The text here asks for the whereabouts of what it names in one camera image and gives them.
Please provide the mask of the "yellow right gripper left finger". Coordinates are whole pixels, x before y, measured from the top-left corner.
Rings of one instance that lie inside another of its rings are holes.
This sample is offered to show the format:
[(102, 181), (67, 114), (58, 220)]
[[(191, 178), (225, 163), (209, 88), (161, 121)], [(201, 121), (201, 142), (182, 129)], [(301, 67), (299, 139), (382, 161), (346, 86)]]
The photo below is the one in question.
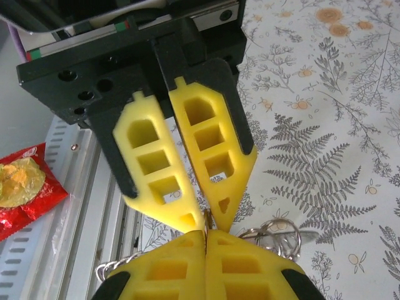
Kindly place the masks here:
[(94, 299), (205, 299), (206, 247), (191, 231), (114, 268)]

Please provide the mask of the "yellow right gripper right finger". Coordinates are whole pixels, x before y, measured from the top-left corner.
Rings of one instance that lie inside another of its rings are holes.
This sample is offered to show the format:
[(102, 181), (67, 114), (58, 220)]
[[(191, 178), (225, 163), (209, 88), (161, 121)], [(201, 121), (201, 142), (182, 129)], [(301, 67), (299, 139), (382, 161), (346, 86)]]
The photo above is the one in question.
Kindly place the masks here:
[(295, 262), (220, 230), (207, 233), (206, 299), (324, 299)]

